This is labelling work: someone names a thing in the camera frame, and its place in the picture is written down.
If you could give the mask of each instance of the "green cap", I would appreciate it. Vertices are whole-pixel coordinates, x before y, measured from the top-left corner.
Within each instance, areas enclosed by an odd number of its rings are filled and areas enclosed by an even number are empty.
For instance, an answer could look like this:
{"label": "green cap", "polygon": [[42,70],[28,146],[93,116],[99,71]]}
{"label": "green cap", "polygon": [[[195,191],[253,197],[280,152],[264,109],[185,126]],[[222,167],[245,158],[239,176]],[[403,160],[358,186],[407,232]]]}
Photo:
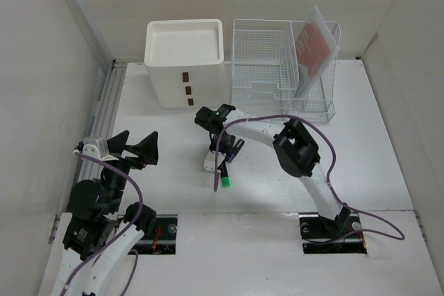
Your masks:
{"label": "green cap", "polygon": [[230,187],[230,178],[228,177],[222,177],[222,186],[223,187]]}

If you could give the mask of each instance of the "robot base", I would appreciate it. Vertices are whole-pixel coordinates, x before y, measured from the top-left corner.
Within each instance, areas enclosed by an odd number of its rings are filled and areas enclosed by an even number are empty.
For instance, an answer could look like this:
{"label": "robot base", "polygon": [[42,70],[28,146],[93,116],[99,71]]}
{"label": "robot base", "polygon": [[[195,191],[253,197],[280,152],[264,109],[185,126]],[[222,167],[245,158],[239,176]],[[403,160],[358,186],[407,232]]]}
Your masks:
{"label": "robot base", "polygon": [[353,234],[345,239],[327,245],[316,244],[338,238],[353,230],[361,229],[361,221],[357,214],[347,219],[344,228],[340,231],[326,230],[325,221],[318,214],[299,214],[300,235],[302,248],[305,254],[336,254],[336,253],[363,253],[367,254],[366,242],[362,233]]}

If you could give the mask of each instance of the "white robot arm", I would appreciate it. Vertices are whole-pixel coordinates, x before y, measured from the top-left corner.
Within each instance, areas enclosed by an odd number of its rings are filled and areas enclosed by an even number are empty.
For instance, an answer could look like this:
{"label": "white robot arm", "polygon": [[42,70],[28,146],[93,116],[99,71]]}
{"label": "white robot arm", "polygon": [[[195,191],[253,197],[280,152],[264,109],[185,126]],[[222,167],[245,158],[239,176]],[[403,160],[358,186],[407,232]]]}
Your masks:
{"label": "white robot arm", "polygon": [[[233,110],[227,115],[224,124],[229,124],[237,119],[249,119],[252,116],[240,110]],[[241,136],[267,145],[275,149],[273,142],[275,136],[281,133],[283,124],[277,121],[250,121],[238,123],[230,127],[230,134]],[[342,210],[342,205],[336,201],[329,189],[322,166],[316,163],[311,171],[312,175],[299,177],[306,190],[313,198],[318,209],[319,216],[334,220]]]}
{"label": "white robot arm", "polygon": [[[222,129],[238,119],[250,118],[253,117],[231,105],[222,105],[216,111],[203,107],[197,112],[194,122],[213,134],[210,151],[204,163],[205,169],[214,171],[215,142]],[[300,121],[244,121],[231,125],[227,132],[221,134],[219,167],[230,156],[235,135],[263,143],[274,149],[281,167],[302,182],[316,204],[318,215],[325,223],[333,229],[343,228],[350,211],[337,202],[330,191],[319,164],[318,145]]]}

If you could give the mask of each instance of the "marker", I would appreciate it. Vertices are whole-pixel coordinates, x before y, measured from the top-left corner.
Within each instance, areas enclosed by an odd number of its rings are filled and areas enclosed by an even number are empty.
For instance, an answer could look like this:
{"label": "marker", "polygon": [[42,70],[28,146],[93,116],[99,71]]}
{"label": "marker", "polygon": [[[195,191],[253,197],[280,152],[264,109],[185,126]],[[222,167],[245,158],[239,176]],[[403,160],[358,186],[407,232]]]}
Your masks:
{"label": "marker", "polygon": [[225,161],[219,166],[219,170],[221,171],[222,187],[230,187],[230,178],[228,177],[228,170]]}

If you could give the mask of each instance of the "white table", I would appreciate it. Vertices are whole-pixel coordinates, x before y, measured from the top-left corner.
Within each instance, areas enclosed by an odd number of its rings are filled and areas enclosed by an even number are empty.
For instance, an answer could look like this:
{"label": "white table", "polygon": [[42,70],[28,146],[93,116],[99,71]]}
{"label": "white table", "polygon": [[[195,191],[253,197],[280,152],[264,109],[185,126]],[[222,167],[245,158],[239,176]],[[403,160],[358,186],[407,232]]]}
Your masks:
{"label": "white table", "polygon": [[[227,98],[229,87],[227,76]],[[367,256],[302,253],[297,214],[288,212],[316,208],[302,184],[279,167],[274,152],[258,143],[247,141],[229,166],[232,186],[214,193],[212,175],[203,170],[209,139],[194,125],[197,110],[162,109],[143,65],[128,65],[114,134],[128,129],[130,143],[136,143],[154,130],[160,133],[159,165],[131,176],[148,206],[179,216],[176,255],[141,256],[126,296],[442,295],[360,61],[338,62],[334,103],[336,116],[321,126],[338,152],[333,185],[356,208],[392,210],[378,214],[407,238],[398,242],[365,234]],[[318,143],[327,168],[330,152]],[[127,185],[121,211],[136,200]],[[393,232],[371,218],[361,221],[364,228]],[[69,214],[63,214],[40,296],[52,289],[68,222]],[[133,260],[126,258],[107,295],[120,295]]]}
{"label": "white table", "polygon": [[[406,240],[366,234],[368,255],[303,254],[297,214],[179,214],[176,255],[140,256],[126,296],[442,296],[413,212],[379,214]],[[69,219],[62,215],[39,296],[51,292]],[[127,256],[107,296],[120,296],[133,263]]]}
{"label": "white table", "polygon": [[[223,94],[230,96],[230,71]],[[338,161],[332,183],[348,204],[368,210],[413,209],[398,161],[361,61],[341,60],[334,84],[336,116],[322,131],[333,142]],[[130,130],[130,143],[159,132],[159,164],[131,171],[145,203],[161,214],[179,212],[315,211],[296,178],[279,166],[275,153],[247,141],[229,165],[231,187],[213,192],[212,174],[203,169],[210,140],[194,124],[198,109],[162,109],[142,64],[129,64],[113,135]],[[322,139],[321,164],[326,170],[331,154]],[[121,211],[137,200],[128,185]]]}

